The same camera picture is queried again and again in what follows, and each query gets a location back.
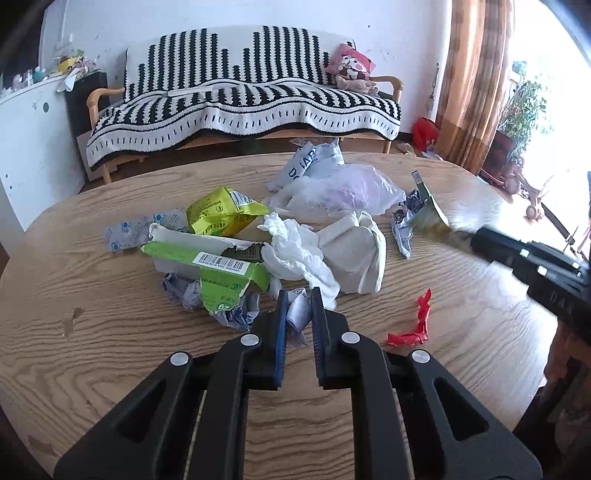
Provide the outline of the wooden frame sofa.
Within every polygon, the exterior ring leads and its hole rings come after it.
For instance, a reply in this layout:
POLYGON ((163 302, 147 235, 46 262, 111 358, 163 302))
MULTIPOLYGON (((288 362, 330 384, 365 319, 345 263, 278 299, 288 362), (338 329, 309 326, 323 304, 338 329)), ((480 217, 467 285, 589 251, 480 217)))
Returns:
POLYGON ((377 137, 391 143, 402 120, 402 81, 377 76, 393 93, 376 97, 303 79, 263 84, 229 81, 195 89, 157 91, 101 113, 100 88, 88 97, 91 135, 86 154, 106 183, 108 168, 166 150, 256 138, 377 137))

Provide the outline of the clutter on cabinet top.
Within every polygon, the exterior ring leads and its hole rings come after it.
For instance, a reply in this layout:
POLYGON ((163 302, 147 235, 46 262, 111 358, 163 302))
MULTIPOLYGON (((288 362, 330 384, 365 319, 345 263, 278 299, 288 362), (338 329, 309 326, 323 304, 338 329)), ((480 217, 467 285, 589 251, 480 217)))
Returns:
POLYGON ((16 74, 11 85, 4 88, 3 92, 13 93, 52 78, 57 78, 60 81, 56 88, 57 93, 72 92, 75 84, 96 67, 96 61, 88 58, 80 49, 74 55, 62 55, 56 57, 55 60, 57 64, 51 71, 36 66, 22 74, 16 74))

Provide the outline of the blue white foil bag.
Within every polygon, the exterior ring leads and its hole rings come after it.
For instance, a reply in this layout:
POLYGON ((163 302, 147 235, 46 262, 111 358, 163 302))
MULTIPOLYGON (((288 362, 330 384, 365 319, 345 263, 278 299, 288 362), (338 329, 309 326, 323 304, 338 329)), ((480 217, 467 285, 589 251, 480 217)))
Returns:
POLYGON ((279 173, 273 176, 266 187, 270 192, 279 192, 297 178, 322 177, 332 172, 335 167, 344 164, 345 160, 342 157, 338 138, 330 143, 318 145, 307 142, 297 149, 294 156, 287 161, 279 173))

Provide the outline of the green white torn box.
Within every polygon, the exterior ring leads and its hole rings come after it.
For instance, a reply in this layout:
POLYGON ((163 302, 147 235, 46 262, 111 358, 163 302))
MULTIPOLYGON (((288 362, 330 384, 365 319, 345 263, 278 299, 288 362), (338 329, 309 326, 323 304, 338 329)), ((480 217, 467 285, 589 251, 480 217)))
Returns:
POLYGON ((173 231, 153 223, 141 251, 160 273, 197 281, 204 308, 229 311, 238 306, 250 284, 270 289, 270 273, 263 266, 262 243, 235 238, 173 231))

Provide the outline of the pink tricycle toy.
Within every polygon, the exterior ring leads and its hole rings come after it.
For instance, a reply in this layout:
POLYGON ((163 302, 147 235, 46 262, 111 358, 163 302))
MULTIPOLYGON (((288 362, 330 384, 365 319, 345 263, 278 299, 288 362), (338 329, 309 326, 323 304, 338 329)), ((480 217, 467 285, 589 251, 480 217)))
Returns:
POLYGON ((528 200, 526 218, 538 221, 544 216, 542 199, 547 193, 546 185, 534 187, 523 175, 522 165, 508 160, 502 170, 503 189, 510 195, 523 194, 528 200))

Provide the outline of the potted green plant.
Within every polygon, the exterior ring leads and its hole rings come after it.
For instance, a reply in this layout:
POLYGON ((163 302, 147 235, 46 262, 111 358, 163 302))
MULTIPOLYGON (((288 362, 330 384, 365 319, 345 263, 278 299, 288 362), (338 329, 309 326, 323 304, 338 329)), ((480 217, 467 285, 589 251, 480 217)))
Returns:
POLYGON ((514 61, 509 80, 509 97, 480 172, 484 180, 498 186, 516 167, 523 166, 534 132, 544 130, 546 122, 546 87, 536 75, 528 74, 528 62, 514 61))

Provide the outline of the white crumpled tissue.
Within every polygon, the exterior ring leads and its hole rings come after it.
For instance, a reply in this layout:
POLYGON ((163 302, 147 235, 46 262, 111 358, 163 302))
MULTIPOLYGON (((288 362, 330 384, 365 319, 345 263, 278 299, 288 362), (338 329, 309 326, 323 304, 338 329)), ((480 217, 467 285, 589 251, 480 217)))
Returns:
POLYGON ((270 242, 260 249, 267 271, 277 279, 304 280, 311 289, 318 288, 325 308, 334 310, 341 285, 325 263, 318 234, 294 219, 281 219, 277 213, 264 216, 257 229, 270 235, 270 242))

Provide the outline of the green foil snack wrapper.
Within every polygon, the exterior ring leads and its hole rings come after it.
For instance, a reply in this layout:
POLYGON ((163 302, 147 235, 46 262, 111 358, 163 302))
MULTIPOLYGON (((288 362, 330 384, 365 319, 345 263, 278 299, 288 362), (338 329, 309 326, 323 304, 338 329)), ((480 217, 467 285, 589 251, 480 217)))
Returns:
POLYGON ((449 224, 447 216, 443 213, 431 191, 425 184, 420 172, 414 170, 412 177, 423 201, 423 207, 411 220, 413 229, 423 234, 442 241, 457 248, 468 248, 472 234, 470 232, 456 230, 449 224))

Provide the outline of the clear plastic bag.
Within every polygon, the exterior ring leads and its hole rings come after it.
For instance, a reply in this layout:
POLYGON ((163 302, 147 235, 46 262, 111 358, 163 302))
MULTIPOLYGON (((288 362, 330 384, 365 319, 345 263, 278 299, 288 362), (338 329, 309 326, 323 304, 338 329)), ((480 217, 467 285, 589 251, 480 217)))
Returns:
POLYGON ((406 200, 406 193, 369 164, 337 165, 321 176, 301 176, 266 200, 274 212, 307 220, 351 212, 382 215, 406 200))

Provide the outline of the white paper bag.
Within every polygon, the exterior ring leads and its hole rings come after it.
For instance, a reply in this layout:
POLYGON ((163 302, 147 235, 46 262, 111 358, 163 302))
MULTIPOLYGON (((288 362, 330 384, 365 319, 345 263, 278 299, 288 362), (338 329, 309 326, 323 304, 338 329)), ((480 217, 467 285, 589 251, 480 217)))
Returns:
POLYGON ((382 288, 387 246, 369 213, 353 212, 318 231, 318 247, 345 294, 375 294, 382 288))

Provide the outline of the black speaker box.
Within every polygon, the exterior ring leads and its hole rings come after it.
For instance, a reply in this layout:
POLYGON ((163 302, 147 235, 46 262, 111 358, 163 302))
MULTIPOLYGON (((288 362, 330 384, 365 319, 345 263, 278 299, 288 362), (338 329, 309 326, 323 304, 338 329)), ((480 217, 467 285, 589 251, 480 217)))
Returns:
POLYGON ((65 92, 67 115, 74 137, 91 130, 87 99, 94 90, 107 86, 107 74, 94 71, 77 80, 71 92, 65 92))

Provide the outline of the white cabinet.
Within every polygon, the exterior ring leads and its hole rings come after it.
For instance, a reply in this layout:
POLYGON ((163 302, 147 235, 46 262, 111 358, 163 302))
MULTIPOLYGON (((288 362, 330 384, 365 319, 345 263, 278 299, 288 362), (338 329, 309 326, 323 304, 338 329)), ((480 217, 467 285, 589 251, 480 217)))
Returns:
POLYGON ((41 213, 86 183, 61 82, 45 80, 1 100, 1 245, 8 254, 41 213))

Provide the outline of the red plastic scrap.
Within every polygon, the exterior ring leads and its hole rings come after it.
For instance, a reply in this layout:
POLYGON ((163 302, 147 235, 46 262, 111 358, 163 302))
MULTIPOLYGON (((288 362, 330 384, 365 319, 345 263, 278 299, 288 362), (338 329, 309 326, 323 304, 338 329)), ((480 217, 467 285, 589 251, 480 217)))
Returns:
POLYGON ((432 290, 426 292, 417 298, 417 323, 415 328, 406 333, 387 335, 386 344, 392 347, 415 347, 423 345, 429 340, 428 320, 431 312, 432 290))

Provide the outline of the blue white wrapper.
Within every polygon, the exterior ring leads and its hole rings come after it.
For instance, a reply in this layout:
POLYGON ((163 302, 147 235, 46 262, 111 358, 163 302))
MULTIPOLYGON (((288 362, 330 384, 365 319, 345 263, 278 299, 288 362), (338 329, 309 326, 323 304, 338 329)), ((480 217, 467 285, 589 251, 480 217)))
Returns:
MULTIPOLYGON (((162 280, 162 288, 172 303, 181 305, 186 311, 204 307, 199 280, 189 281, 175 273, 167 273, 162 280)), ((307 346, 303 331, 311 322, 308 291, 304 287, 287 290, 287 298, 287 343, 294 347, 307 346)), ((245 293, 231 310, 211 312, 209 315, 224 327, 249 331, 260 312, 259 300, 259 293, 245 293)))

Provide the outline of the pink plush toy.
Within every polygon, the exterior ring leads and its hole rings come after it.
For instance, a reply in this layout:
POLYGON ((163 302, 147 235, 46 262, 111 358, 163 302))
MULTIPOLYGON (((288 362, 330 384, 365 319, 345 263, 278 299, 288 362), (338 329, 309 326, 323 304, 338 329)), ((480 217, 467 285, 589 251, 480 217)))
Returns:
POLYGON ((370 80, 374 69, 371 59, 346 43, 339 45, 325 67, 325 71, 335 78, 339 90, 376 97, 379 92, 377 83, 370 80))

